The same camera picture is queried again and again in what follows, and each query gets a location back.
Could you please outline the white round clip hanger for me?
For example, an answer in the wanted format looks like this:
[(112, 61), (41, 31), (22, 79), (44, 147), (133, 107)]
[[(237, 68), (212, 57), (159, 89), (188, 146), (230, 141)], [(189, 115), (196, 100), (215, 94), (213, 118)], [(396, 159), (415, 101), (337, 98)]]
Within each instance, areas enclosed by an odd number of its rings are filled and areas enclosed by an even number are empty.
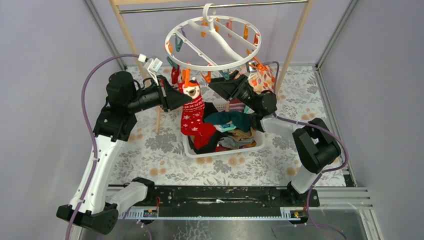
[(198, 71), (221, 71), (250, 62), (262, 46), (262, 33), (247, 20), (218, 15), (206, 3), (201, 15), (177, 24), (164, 40), (167, 57)]

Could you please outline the red bear christmas sock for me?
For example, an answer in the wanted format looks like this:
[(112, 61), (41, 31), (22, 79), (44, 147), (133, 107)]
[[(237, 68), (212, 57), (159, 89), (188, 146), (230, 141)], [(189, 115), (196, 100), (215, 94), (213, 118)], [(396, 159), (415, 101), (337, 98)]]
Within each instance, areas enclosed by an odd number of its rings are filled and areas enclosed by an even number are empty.
[(180, 90), (191, 98), (191, 101), (182, 107), (181, 133), (192, 138), (195, 148), (202, 148), (210, 142), (217, 130), (213, 124), (204, 122), (206, 105), (201, 95), (201, 87), (197, 79), (192, 77), (180, 85)]

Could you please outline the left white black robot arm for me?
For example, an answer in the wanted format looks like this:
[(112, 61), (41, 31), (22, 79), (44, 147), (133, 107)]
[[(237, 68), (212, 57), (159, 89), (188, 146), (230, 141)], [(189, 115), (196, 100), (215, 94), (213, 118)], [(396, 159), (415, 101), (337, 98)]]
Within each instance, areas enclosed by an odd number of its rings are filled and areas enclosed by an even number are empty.
[(117, 193), (107, 196), (120, 148), (129, 141), (137, 123), (136, 114), (154, 107), (175, 110), (191, 97), (173, 88), (157, 75), (144, 86), (127, 71), (113, 73), (106, 86), (106, 103), (91, 131), (93, 149), (80, 185), (68, 204), (61, 205), (56, 215), (73, 225), (109, 234), (120, 214), (135, 204), (156, 204), (158, 197), (153, 181), (137, 177)]

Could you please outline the red white striped sock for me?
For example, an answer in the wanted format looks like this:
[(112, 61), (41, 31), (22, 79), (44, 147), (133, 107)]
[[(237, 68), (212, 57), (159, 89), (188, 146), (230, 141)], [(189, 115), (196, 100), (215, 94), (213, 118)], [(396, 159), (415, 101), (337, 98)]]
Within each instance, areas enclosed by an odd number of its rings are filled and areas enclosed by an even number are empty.
[(181, 83), (181, 69), (180, 66), (172, 67), (171, 70), (171, 84), (174, 88), (178, 88)]

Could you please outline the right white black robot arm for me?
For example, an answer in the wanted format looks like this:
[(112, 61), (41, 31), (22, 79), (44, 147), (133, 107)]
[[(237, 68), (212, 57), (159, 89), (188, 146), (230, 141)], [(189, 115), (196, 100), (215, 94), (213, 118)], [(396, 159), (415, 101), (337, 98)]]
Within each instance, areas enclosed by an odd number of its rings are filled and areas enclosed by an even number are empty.
[(255, 130), (294, 142), (301, 167), (287, 186), (286, 198), (291, 205), (299, 206), (307, 199), (306, 192), (315, 185), (321, 174), (328, 171), (326, 167), (342, 154), (348, 154), (346, 145), (329, 131), (320, 118), (303, 122), (278, 116), (276, 94), (269, 89), (255, 92), (249, 83), (253, 76), (251, 72), (240, 76), (232, 74), (229, 80), (212, 78), (208, 87), (223, 99), (237, 99), (253, 110), (248, 119)]

